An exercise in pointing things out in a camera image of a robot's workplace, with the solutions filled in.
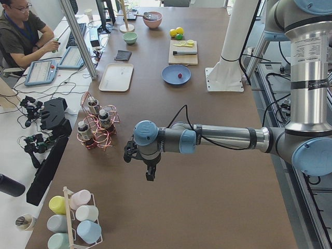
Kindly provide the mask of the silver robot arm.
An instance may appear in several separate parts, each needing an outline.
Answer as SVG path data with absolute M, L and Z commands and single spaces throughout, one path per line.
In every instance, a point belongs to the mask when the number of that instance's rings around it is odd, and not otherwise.
M 142 160 L 153 181 L 162 152 L 191 154 L 211 143 L 232 150 L 258 149 L 279 156 L 310 176 L 331 173 L 331 125 L 327 122 L 328 33 L 331 1 L 268 1 L 265 36 L 290 41 L 290 122 L 283 128 L 235 128 L 171 121 L 167 127 L 139 122 L 124 160 Z

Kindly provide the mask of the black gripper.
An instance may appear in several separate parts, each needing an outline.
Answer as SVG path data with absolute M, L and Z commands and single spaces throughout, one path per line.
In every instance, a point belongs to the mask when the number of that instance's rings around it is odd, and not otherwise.
M 154 181 L 157 164 L 161 160 L 161 153 L 154 153 L 152 155 L 146 155 L 146 154 L 141 153 L 141 156 L 143 158 L 143 162 L 147 165 L 148 172 L 146 172 L 146 174 L 145 174 L 146 180 Z

